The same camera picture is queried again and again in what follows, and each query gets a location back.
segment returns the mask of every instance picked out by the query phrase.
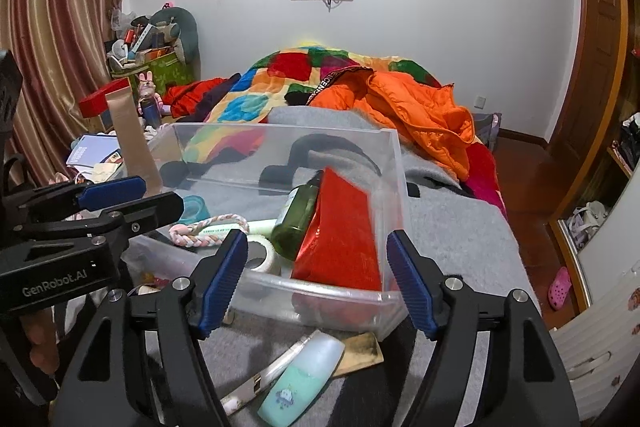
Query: clear plastic bin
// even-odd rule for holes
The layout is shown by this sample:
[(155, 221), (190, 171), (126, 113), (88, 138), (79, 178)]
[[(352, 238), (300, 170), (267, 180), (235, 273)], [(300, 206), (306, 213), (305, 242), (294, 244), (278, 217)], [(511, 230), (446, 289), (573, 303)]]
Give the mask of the clear plastic bin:
[[(290, 264), (277, 256), (282, 276), (245, 269), (231, 301), (233, 308), (309, 326), (373, 331), (380, 340), (406, 317), (386, 260), (386, 236), (395, 229), (411, 235), (395, 130), (177, 123), (162, 129), (150, 149), (165, 190), (202, 197), (211, 216), (234, 213), (248, 221), (274, 219), (292, 187), (325, 166), (368, 193), (382, 292), (288, 279)], [(292, 179), (274, 180), (266, 175), (269, 170), (263, 172), (265, 167), (289, 161), (303, 165), (295, 169)], [(168, 228), (160, 230), (166, 237)], [(348, 223), (334, 233), (349, 233)], [(173, 279), (188, 276), (203, 255), (214, 252), (208, 248), (187, 251), (140, 237), (132, 240), (123, 259), (135, 270)]]

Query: wooden floor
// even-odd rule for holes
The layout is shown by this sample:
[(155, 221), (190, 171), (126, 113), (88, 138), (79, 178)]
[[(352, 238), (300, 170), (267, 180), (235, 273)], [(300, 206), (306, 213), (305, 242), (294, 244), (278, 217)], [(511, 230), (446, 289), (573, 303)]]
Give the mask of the wooden floor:
[(539, 145), (499, 137), (494, 155), (511, 230), (542, 317), (549, 329), (559, 328), (578, 314), (578, 307), (573, 289), (557, 312), (546, 299), (549, 285), (564, 264), (547, 222), (572, 179)]

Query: striped curtain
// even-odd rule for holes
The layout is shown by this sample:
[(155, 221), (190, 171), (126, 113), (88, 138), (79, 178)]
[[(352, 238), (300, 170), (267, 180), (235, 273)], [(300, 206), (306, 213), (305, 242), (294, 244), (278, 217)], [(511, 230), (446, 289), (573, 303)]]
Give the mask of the striped curtain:
[(24, 77), (6, 153), (21, 152), (38, 185), (65, 172), (71, 142), (86, 131), (78, 100), (110, 80), (103, 42), (113, 0), (0, 0), (0, 48)]

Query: beige tube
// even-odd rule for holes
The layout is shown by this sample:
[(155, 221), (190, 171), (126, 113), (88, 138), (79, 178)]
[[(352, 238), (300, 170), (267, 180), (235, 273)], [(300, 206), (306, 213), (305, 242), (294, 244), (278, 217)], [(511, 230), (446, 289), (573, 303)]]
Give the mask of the beige tube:
[(105, 97), (113, 128), (118, 136), (122, 159), (127, 166), (127, 176), (140, 176), (146, 182), (145, 196), (159, 194), (162, 179), (140, 127), (131, 87), (123, 87), (106, 94)]

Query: wooden door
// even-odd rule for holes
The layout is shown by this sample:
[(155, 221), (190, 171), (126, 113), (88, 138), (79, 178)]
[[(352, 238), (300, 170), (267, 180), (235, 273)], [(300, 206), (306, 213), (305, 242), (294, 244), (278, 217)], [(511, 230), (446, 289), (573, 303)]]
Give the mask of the wooden door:
[(549, 143), (550, 153), (576, 174), (597, 153), (618, 96), (626, 10), (626, 0), (582, 0), (574, 70)]

